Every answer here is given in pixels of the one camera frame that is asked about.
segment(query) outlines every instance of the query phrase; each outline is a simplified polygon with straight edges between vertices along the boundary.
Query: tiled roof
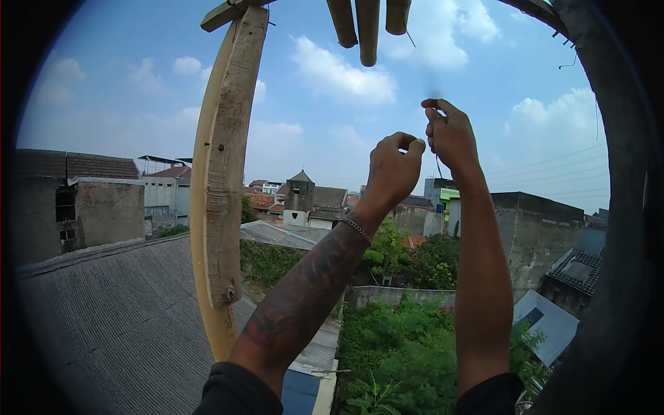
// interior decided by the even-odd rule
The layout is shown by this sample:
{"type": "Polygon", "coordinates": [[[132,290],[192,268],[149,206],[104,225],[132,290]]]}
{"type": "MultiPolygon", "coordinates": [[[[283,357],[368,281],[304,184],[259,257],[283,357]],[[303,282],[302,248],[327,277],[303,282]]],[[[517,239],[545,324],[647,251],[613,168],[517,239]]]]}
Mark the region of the tiled roof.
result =
{"type": "Polygon", "coordinates": [[[424,207],[424,208],[434,208],[433,204],[431,203],[431,199],[428,197],[424,196],[414,196],[410,195],[406,197],[400,205],[408,205],[408,206],[417,206],[417,207],[424,207]]]}
{"type": "Polygon", "coordinates": [[[20,149],[15,154],[15,174],[23,177],[104,177],[107,179],[139,178],[138,169],[132,159],[105,155],[65,153],[20,149]]]}
{"type": "Polygon", "coordinates": [[[313,188],[313,205],[314,207],[341,208],[345,201],[346,192],[346,189],[316,186],[313,188]]]}
{"type": "MultiPolygon", "coordinates": [[[[23,269],[17,283],[47,367],[77,412],[190,414],[201,402],[214,358],[188,234],[71,252],[23,269]]],[[[233,308],[242,331],[256,304],[245,294],[233,308]]],[[[289,369],[336,369],[338,339],[338,326],[323,324],[289,369]]]]}
{"type": "Polygon", "coordinates": [[[183,179],[191,178],[191,167],[188,166],[177,166],[171,167],[170,169],[158,171],[148,175],[150,177],[181,177],[183,179]]]}
{"type": "Polygon", "coordinates": [[[18,149],[14,153],[14,175],[17,177],[67,177],[64,151],[18,149]]]}
{"type": "Polygon", "coordinates": [[[563,281],[570,284],[572,287],[575,287],[586,294],[592,295],[595,292],[595,283],[600,273],[600,266],[602,265],[602,257],[599,255],[589,254],[578,249],[571,248],[565,255],[563,255],[551,268],[546,271],[548,276],[556,278],[557,280],[563,281]],[[591,268],[588,277],[584,280],[579,280],[573,276],[569,276],[566,272],[566,268],[570,263],[580,262],[581,264],[587,265],[591,268]]]}
{"type": "Polygon", "coordinates": [[[274,205],[274,196],[266,193],[247,193],[251,207],[254,209],[268,210],[274,205]]]}

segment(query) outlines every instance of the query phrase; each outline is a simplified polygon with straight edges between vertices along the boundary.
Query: rooftop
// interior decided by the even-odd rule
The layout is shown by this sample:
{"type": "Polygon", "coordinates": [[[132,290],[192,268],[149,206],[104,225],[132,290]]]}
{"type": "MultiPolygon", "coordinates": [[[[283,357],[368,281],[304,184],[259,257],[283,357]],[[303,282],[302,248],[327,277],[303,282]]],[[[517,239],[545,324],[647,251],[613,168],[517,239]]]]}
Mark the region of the rooftop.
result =
{"type": "MultiPolygon", "coordinates": [[[[190,414],[197,407],[214,359],[190,249],[189,234],[132,240],[20,271],[38,344],[48,349],[47,365],[79,412],[190,414]]],[[[249,295],[236,303],[239,331],[255,308],[249,295]]],[[[284,389],[293,387],[293,374],[336,369],[338,338],[338,326],[324,324],[291,365],[284,389]]]]}
{"type": "Polygon", "coordinates": [[[593,295],[601,266],[601,256],[570,248],[546,271],[546,274],[588,295],[593,295]]]}

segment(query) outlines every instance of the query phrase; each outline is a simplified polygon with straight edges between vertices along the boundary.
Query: cloud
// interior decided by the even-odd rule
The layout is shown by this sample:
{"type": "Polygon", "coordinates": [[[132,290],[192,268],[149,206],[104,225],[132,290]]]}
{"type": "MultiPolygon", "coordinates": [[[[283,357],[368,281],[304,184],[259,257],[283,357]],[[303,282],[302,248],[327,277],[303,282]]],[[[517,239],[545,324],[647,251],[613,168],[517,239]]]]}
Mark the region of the cloud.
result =
{"type": "Polygon", "coordinates": [[[256,81],[256,89],[254,90],[254,103],[263,102],[265,100],[266,92],[265,82],[260,79],[256,81]]]}
{"type": "Polygon", "coordinates": [[[456,44],[459,36],[489,43],[501,36],[500,29],[480,0],[420,0],[408,15],[407,36],[380,32],[378,49],[393,59],[417,60],[421,64],[458,70],[468,54],[456,44]]]}
{"type": "Polygon", "coordinates": [[[201,70],[201,63],[196,58],[184,56],[183,58],[175,59],[173,70],[179,75],[195,75],[201,70]]]}
{"type": "Polygon", "coordinates": [[[396,82],[382,66],[353,68],[343,57],[317,46],[307,37],[294,41],[295,52],[291,57],[305,85],[316,94],[369,106],[395,101],[396,82]]]}
{"type": "Polygon", "coordinates": [[[52,51],[44,62],[33,93],[40,104],[67,104],[74,101],[71,88],[85,77],[76,59],[57,59],[57,53],[52,51]]]}
{"type": "Polygon", "coordinates": [[[129,65],[129,81],[137,84],[144,92],[159,92],[164,89],[161,76],[154,75],[152,68],[155,66],[153,58],[144,58],[140,66],[129,65]]]}
{"type": "Polygon", "coordinates": [[[608,207],[604,125],[589,88],[546,104],[525,98],[512,108],[500,156],[483,159],[491,191],[524,191],[595,212],[608,207]]]}

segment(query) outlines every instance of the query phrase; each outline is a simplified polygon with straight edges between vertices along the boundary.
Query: wooden board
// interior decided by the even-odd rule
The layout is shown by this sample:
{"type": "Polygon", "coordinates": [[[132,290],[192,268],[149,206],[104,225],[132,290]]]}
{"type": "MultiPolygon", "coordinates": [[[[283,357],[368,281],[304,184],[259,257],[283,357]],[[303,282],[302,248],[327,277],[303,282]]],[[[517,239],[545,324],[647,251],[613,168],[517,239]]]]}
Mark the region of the wooden board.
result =
{"type": "Polygon", "coordinates": [[[238,24],[207,141],[203,243],[208,300],[220,309],[241,298],[242,174],[249,117],[268,11],[249,6],[238,24]]]}

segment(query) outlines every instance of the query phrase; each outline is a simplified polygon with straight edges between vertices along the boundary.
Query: blue sky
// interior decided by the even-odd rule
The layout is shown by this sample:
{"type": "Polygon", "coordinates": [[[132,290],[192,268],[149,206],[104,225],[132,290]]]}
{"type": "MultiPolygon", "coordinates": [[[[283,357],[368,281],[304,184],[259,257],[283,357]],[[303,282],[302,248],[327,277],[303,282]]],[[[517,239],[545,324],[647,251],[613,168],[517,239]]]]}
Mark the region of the blue sky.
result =
{"type": "MultiPolygon", "coordinates": [[[[48,55],[19,147],[136,158],[190,157],[203,92],[226,27],[200,28],[219,0],[88,1],[48,55]]],[[[491,191],[608,208],[601,114],[574,49],[496,0],[418,0],[407,36],[381,30],[378,64],[337,44],[323,1],[279,0],[254,95],[246,180],[359,190],[369,152],[395,131],[424,137],[420,101],[465,111],[491,191]]],[[[137,163],[139,169],[143,163],[137,163]]],[[[444,177],[450,172],[441,165],[444,177]]],[[[438,176],[425,153],[420,182],[438,176]]]]}

